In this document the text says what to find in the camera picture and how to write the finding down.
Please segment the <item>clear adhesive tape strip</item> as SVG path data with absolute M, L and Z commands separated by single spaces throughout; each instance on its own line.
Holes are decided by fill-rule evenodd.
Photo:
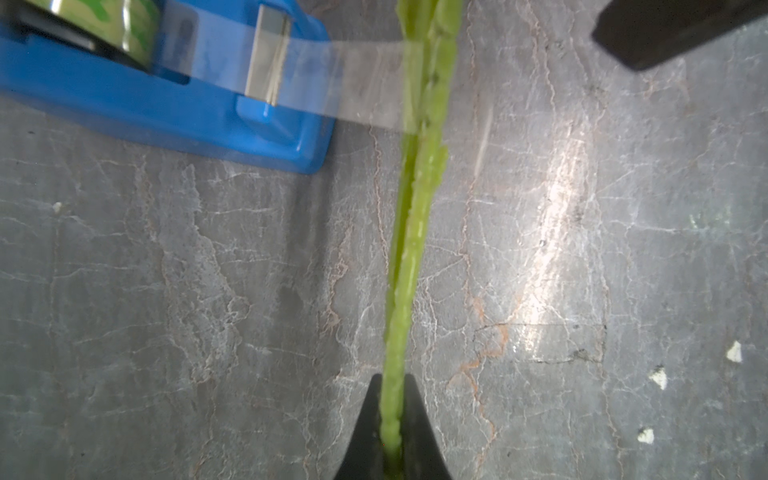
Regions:
M 416 132 L 404 93 L 409 43 L 312 39 L 309 27 L 277 4 L 232 20 L 168 1 L 156 64 L 271 106 Z

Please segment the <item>pink artificial flower bouquet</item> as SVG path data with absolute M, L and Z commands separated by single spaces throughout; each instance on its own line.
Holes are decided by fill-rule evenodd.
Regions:
M 396 12 L 403 52 L 402 170 L 389 255 L 385 358 L 378 434 L 384 476 L 404 476 L 405 355 L 412 305 L 432 198 L 442 181 L 448 148 L 443 125 L 451 97 L 462 22 L 460 1 L 400 1 Z

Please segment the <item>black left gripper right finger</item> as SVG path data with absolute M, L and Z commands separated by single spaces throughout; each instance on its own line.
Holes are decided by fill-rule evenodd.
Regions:
M 410 373 L 405 375 L 400 433 L 402 468 L 398 479 L 453 479 L 436 441 L 417 381 Z

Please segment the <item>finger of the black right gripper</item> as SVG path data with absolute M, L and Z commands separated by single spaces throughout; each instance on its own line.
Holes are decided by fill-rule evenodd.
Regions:
M 767 0 L 615 0 L 592 39 L 624 67 L 645 71 L 767 16 Z

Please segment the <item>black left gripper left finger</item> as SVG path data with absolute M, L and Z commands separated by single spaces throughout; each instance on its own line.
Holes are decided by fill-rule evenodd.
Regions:
M 385 457 L 379 435 L 382 375 L 372 376 L 351 439 L 334 480 L 384 480 Z

